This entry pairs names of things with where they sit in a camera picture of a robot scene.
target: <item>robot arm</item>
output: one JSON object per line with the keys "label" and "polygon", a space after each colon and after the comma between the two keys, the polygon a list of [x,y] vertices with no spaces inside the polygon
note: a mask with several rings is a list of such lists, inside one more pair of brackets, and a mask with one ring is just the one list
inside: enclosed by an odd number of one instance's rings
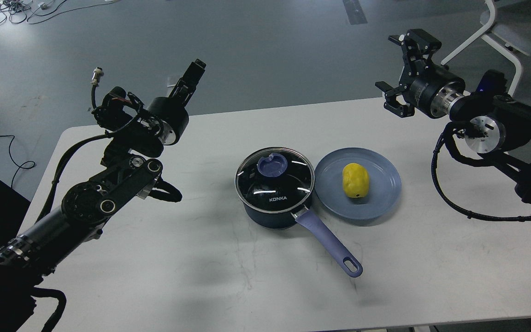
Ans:
{"label": "robot arm", "polygon": [[[163,152],[164,145],[179,141],[188,124],[184,106],[205,66],[199,59],[193,62],[170,96],[155,98],[148,109],[134,94],[120,87],[113,88],[102,105],[95,107],[93,115],[98,124],[111,132],[77,143],[61,157],[38,221],[0,248],[0,332],[16,331],[25,323],[36,307],[33,297],[59,300],[43,331],[54,328],[65,308],[65,295],[35,286],[80,244],[99,239],[110,217],[133,197],[151,196],[167,202],[182,199],[173,185],[161,179],[163,165],[155,158]],[[94,71],[94,87],[102,75],[101,69]],[[136,116],[126,114],[124,106],[135,109]],[[102,138],[112,139],[101,160],[106,169],[69,189],[61,206],[51,212],[55,187],[68,159],[80,146]],[[131,153],[133,150],[150,159]]]}
{"label": "robot arm", "polygon": [[[465,82],[449,72],[447,67],[431,61],[441,47],[439,40],[421,29],[411,29],[389,40],[401,46],[404,69],[399,85],[393,88],[386,82],[376,82],[385,97],[385,109],[406,118],[419,109],[432,119],[449,115],[451,122],[440,136],[434,159],[445,145],[450,155],[471,166],[494,166],[515,181],[515,191],[523,202],[531,204],[531,162],[526,163],[507,154],[531,140],[531,107],[515,101],[506,92],[503,74],[489,70],[470,95],[464,95]],[[397,101],[402,96],[405,103]],[[464,139],[466,144],[481,158],[464,157],[456,148],[453,136]],[[471,213],[447,200],[437,183],[438,192],[450,206],[466,214],[484,220],[531,220],[529,217],[485,218]]]}

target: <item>yellow potato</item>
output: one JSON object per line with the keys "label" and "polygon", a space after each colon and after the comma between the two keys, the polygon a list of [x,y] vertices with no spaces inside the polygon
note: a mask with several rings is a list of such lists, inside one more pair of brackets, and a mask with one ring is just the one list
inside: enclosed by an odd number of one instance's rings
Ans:
{"label": "yellow potato", "polygon": [[370,190],[370,176],[364,166],[352,162],[343,168],[343,191],[350,198],[365,197]]}

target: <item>pot lid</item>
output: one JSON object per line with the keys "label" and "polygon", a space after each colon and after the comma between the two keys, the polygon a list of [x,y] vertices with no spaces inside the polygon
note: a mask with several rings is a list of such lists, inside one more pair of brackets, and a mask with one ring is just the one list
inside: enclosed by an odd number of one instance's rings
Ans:
{"label": "pot lid", "polygon": [[283,213],[302,204],[314,189],[306,157],[288,148],[265,148],[245,158],[235,177],[241,200],[254,210]]}

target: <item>white table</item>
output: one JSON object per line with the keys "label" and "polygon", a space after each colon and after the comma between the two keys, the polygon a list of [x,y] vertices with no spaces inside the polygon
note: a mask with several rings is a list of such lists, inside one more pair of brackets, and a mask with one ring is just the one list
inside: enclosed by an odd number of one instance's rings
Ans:
{"label": "white table", "polygon": [[[183,201],[131,200],[100,240],[82,244],[45,278],[42,286],[68,298],[55,331],[311,331],[531,317],[531,222],[468,220],[438,197],[430,159],[445,122],[400,119],[382,99],[192,116],[160,157]],[[59,156],[101,131],[63,133],[22,229],[38,215]],[[76,153],[55,206],[102,170],[108,142]],[[245,214],[236,169],[269,146],[297,149],[315,165],[335,149],[365,147],[396,166],[401,200],[380,220],[352,225],[314,202],[362,263],[362,276],[348,277],[301,226],[272,231]],[[464,207],[531,214],[497,170],[457,164],[444,151],[438,176]],[[56,302],[37,304],[22,331],[39,330]]]}

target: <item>chair leg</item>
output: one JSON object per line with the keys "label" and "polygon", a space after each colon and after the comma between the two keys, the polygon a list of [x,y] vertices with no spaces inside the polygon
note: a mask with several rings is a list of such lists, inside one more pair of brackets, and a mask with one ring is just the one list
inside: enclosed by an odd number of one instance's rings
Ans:
{"label": "chair leg", "polygon": [[489,20],[487,21],[487,23],[483,25],[480,29],[478,29],[478,31],[474,32],[472,36],[470,36],[467,40],[460,44],[460,46],[458,46],[454,51],[452,51],[452,53],[448,54],[448,56],[440,62],[441,65],[445,65],[446,63],[448,63],[452,58],[454,58],[462,50],[464,50],[464,48],[468,47],[472,42],[474,42],[485,32],[487,32],[487,30],[493,27],[493,24],[495,23],[495,17],[497,17],[497,9],[495,9],[495,3],[493,2],[493,0],[485,0],[485,3],[489,8]]}
{"label": "chair leg", "polygon": [[487,42],[487,44],[491,45],[495,50],[497,50],[501,55],[506,57],[509,61],[513,63],[513,65],[516,67],[516,74],[513,76],[512,83],[509,85],[509,90],[507,93],[513,97],[514,93],[516,92],[516,89],[518,88],[518,84],[520,83],[520,79],[522,78],[523,74],[523,67],[522,63],[520,62],[520,59],[513,54],[510,50],[493,40],[491,36],[489,35],[483,35],[481,38]]}

